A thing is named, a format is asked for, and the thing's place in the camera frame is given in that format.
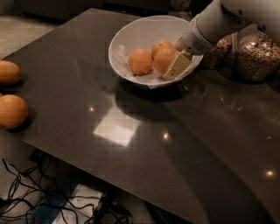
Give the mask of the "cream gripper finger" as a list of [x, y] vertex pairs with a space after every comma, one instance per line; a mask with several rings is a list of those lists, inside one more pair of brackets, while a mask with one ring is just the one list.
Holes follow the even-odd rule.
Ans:
[[192, 64], [192, 56], [185, 52], [178, 52], [164, 73], [166, 80], [174, 80], [179, 77]]

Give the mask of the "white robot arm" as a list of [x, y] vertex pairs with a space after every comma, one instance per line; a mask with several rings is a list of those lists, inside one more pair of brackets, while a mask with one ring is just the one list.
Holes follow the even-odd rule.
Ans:
[[279, 68], [280, 0], [213, 0], [187, 23], [175, 49], [215, 69], [236, 51], [245, 81], [264, 81]]

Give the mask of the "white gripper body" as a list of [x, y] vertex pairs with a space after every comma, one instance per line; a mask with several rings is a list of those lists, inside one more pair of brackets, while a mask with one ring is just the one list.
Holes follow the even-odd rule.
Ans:
[[218, 42], [218, 18], [212, 14], [198, 14], [184, 29], [181, 45], [192, 55], [207, 53]]

